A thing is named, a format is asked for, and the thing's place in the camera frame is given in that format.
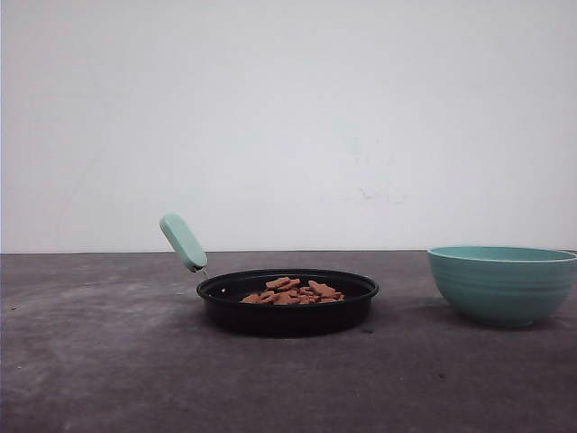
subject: teal bowl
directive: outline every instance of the teal bowl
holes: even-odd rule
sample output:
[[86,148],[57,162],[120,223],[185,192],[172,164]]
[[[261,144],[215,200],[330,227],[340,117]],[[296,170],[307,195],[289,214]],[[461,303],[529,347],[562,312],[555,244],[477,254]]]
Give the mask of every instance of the teal bowl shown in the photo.
[[508,246],[445,246],[428,250],[444,298],[477,321],[526,327],[546,318],[577,281],[577,254]]

